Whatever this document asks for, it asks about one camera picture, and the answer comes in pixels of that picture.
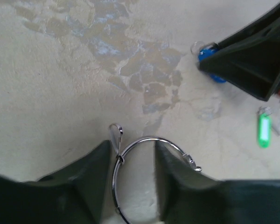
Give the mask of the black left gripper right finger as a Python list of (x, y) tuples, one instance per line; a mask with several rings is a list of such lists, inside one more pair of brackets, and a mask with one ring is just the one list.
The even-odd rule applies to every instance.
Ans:
[(211, 179), (154, 147), (160, 220), (167, 224), (280, 224), (280, 180)]

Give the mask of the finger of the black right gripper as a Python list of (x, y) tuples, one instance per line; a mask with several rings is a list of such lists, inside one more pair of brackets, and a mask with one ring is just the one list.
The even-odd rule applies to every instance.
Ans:
[(220, 49), (213, 58), (213, 73), (268, 101), (280, 90), (280, 17), (256, 34)]
[(246, 27), (242, 28), (233, 35), (227, 37), (218, 43), (220, 49), (226, 48), (234, 43), (240, 42), (257, 32), (268, 27), (271, 23), (275, 22), (280, 17), (280, 3), (276, 5), (273, 9), (268, 11), (266, 14), (250, 23)]

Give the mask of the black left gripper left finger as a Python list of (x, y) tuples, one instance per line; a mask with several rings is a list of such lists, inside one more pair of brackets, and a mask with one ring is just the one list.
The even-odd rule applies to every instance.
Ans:
[(18, 182), (0, 175), (0, 224), (98, 224), (111, 157), (102, 141), (84, 157), (42, 177)]

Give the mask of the blue-capped key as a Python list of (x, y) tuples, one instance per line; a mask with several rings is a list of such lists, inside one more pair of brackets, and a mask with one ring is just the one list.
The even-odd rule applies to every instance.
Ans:
[(194, 42), (190, 51), (191, 54), (196, 59), (196, 66), (198, 69), (204, 73), (207, 73), (211, 79), (216, 83), (226, 83), (226, 80), (218, 76), (217, 73), (213, 73), (213, 57), (220, 50), (218, 44), (215, 42), (204, 43), (204, 42)]

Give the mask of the green-capped key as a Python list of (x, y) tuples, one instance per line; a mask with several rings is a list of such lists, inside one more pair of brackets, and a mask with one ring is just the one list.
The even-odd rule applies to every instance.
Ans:
[(258, 110), (258, 128), (257, 128), (257, 141), (261, 148), (268, 148), (271, 143), (271, 133), (274, 132), (280, 136), (280, 129), (273, 122), (271, 115), (272, 110), (270, 107), (260, 107)]

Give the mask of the metal keyring with carabiner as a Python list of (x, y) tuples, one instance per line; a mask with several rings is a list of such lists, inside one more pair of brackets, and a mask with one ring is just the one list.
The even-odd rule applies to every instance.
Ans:
[(159, 224), (153, 150), (162, 143), (193, 170), (201, 172), (194, 159), (175, 143), (157, 136), (139, 137), (123, 144), (123, 128), (118, 123), (108, 127), (115, 164), (112, 172), (112, 200), (122, 224)]

